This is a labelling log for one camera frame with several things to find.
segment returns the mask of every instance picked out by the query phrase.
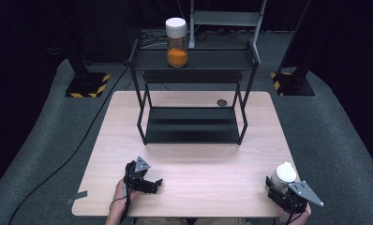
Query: jar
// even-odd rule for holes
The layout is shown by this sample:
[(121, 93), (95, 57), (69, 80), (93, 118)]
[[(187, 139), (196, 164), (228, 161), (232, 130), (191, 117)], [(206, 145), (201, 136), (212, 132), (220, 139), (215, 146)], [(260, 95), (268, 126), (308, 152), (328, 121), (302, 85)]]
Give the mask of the jar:
[(181, 68), (187, 63), (187, 23), (181, 18), (166, 21), (167, 62), (174, 68)]

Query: yellow and black hazard tape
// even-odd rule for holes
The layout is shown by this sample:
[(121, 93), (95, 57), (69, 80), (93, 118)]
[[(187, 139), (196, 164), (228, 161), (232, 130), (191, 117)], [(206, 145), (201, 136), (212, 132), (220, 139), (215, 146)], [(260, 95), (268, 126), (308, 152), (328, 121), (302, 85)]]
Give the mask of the yellow and black hazard tape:
[(72, 97), (72, 98), (98, 98), (104, 92), (105, 87), (107, 86), (108, 79), (110, 77), (111, 77), (110, 74), (105, 75), (105, 77), (102, 79), (101, 85), (99, 86), (96, 92), (90, 92), (90, 93), (74, 92), (74, 93), (67, 93), (66, 96)]
[(274, 83), (275, 90), (276, 90), (276, 92), (279, 96), (284, 95), (284, 90), (282, 90), (282, 85), (281, 85), (280, 80), (279, 80), (279, 76), (282, 76), (282, 75), (289, 76), (289, 75), (292, 75), (292, 73), (289, 73), (289, 72), (285, 72), (285, 73), (271, 72), (272, 82)]

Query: white lid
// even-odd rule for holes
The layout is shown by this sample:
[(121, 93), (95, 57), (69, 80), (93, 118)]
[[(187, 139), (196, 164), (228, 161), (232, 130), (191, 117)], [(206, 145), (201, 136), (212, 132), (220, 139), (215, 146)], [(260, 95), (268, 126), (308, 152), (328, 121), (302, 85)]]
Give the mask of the white lid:
[(284, 182), (293, 182), (297, 178), (297, 173), (291, 163), (285, 162), (276, 168), (277, 176)]
[(166, 32), (170, 38), (182, 38), (187, 32), (187, 23), (181, 18), (170, 18), (166, 21)]

